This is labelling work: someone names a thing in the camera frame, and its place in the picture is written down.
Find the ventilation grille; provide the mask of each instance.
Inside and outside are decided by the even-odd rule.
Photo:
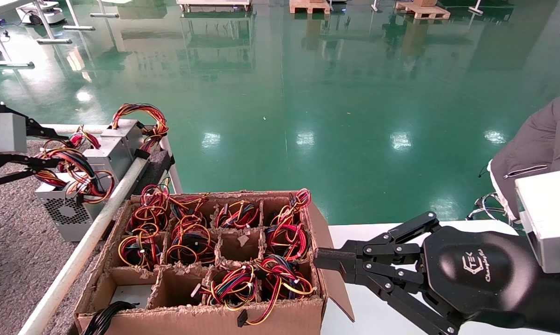
[[[46,199],[44,208],[55,223],[61,225],[80,225],[89,223],[89,214],[84,206],[78,205],[75,199]]]

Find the metal stand leg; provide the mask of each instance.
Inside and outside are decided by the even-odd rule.
[[[472,17],[470,18],[470,23],[468,23],[468,30],[470,30],[470,26],[472,25],[472,22],[474,22],[474,17],[476,16],[476,13],[472,12]]]
[[[71,12],[71,17],[73,18],[73,22],[75,26],[63,26],[63,29],[68,30],[96,30],[93,26],[80,26],[80,22],[78,22],[78,17],[75,15],[73,11],[73,6],[71,4],[71,0],[65,0],[67,2],[67,7],[69,7],[69,12]]]
[[[482,11],[478,9],[478,7],[480,6],[480,0],[476,1],[476,6],[474,7],[468,7],[468,9],[470,9],[471,11],[473,11],[474,13],[477,13],[478,15],[482,15]]]
[[[375,0],[371,5],[371,8],[373,8],[374,11],[378,11],[379,5],[380,5],[380,0]]]
[[[98,0],[98,6],[100,6],[100,13],[90,13],[91,17],[119,17],[118,13],[106,13],[102,0]]]
[[[14,62],[12,62],[11,57],[9,57],[9,54],[7,53],[7,50],[5,50],[5,46],[3,45],[3,41],[1,41],[1,38],[0,38],[0,50],[1,50],[1,53],[3,54],[3,58],[5,59],[4,61],[0,61],[0,66],[15,66],[15,67],[34,66],[34,63],[32,63],[32,62],[29,62],[29,63],[14,63]]]
[[[71,44],[71,40],[68,38],[55,38],[53,31],[51,30],[51,26],[48,24],[47,18],[42,14],[42,8],[37,0],[34,0],[34,6],[36,6],[36,10],[39,13],[40,21],[42,21],[42,25],[47,30],[47,34],[49,38],[39,38],[36,40],[38,44]]]

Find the gray jacket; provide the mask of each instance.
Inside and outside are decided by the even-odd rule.
[[[491,161],[491,178],[518,218],[516,178],[560,170],[560,97],[532,114]]]

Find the cardboard box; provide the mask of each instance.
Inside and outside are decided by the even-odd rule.
[[[413,4],[421,7],[434,7],[437,5],[437,0],[414,0]]]
[[[327,299],[332,299],[348,317],[354,321],[353,310],[348,300],[346,287],[338,272],[316,269],[313,265],[314,250],[319,247],[333,248],[327,222],[314,202],[300,212],[311,235],[312,247],[306,259],[298,261],[300,271],[316,287],[314,294],[295,300],[278,300],[272,313],[258,326],[237,326],[241,310],[231,311],[223,306],[207,306],[199,299],[191,298],[197,284],[209,284],[223,269],[236,269],[252,257],[262,257],[265,250],[263,229],[269,226],[274,212],[288,204],[288,191],[212,193],[200,211],[212,219],[225,203],[248,200],[259,204],[260,214],[257,227],[250,229],[211,228],[210,233],[218,238],[214,250],[213,266],[201,264],[166,265],[165,250],[171,243],[174,223],[161,233],[158,244],[163,253],[161,264],[148,272],[145,269],[122,267],[117,250],[125,236],[125,226],[131,213],[139,207],[139,197],[125,203],[108,238],[99,260],[93,269],[74,312],[76,325],[81,331],[88,326],[97,310],[107,307],[117,287],[152,284],[146,308],[119,312],[113,319],[107,335],[311,335],[319,334]],[[197,194],[173,195],[182,199]],[[249,320],[257,318],[268,306],[258,292],[256,301],[247,304]]]

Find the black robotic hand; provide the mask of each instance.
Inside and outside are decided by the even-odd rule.
[[[406,244],[423,233],[422,247]],[[430,335],[455,335],[468,321],[560,334],[560,274],[542,271],[526,237],[466,233],[426,212],[370,241],[318,248],[314,264],[367,286]],[[404,264],[417,271],[393,266]]]

